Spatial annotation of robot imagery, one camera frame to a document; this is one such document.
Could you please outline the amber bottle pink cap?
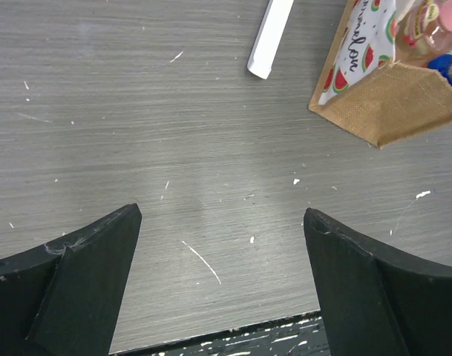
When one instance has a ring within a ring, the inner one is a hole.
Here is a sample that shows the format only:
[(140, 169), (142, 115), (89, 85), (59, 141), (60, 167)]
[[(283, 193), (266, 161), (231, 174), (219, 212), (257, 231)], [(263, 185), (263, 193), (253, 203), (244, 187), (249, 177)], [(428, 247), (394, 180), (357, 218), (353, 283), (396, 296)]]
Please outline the amber bottle pink cap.
[(452, 1), (421, 1), (399, 22), (396, 61), (425, 67), (452, 50)]

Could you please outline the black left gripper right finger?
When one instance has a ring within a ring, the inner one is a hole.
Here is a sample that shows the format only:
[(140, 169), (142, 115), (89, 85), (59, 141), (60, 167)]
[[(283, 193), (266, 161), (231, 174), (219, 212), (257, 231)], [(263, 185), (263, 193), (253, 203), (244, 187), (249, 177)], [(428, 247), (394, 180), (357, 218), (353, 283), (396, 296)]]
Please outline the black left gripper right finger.
[(332, 355), (452, 355), (452, 267), (309, 208), (304, 236)]

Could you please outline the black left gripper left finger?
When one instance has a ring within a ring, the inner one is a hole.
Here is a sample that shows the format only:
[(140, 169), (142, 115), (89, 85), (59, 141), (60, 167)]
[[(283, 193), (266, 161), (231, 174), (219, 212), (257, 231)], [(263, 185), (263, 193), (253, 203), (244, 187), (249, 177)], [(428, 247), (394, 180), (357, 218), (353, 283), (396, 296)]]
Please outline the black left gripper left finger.
[(125, 205), (0, 259), (0, 355), (108, 355), (141, 221)]

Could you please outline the watermelon print canvas bag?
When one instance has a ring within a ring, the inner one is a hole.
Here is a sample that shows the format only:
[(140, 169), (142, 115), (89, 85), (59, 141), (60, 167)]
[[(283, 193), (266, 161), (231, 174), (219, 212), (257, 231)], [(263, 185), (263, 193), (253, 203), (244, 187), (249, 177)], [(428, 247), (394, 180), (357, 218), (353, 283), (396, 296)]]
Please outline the watermelon print canvas bag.
[(380, 148), (452, 123), (452, 87), (436, 70), (390, 63), (320, 104), (353, 11), (348, 1), (308, 108)]

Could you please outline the blue orange pump bottle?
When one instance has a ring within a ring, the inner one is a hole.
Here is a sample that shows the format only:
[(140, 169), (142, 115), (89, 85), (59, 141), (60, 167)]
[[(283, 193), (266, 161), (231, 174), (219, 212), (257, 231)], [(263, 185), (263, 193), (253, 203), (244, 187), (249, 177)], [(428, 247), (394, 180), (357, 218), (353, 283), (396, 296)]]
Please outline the blue orange pump bottle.
[(428, 62), (427, 68), (437, 70), (452, 87), (452, 54), (445, 54)]

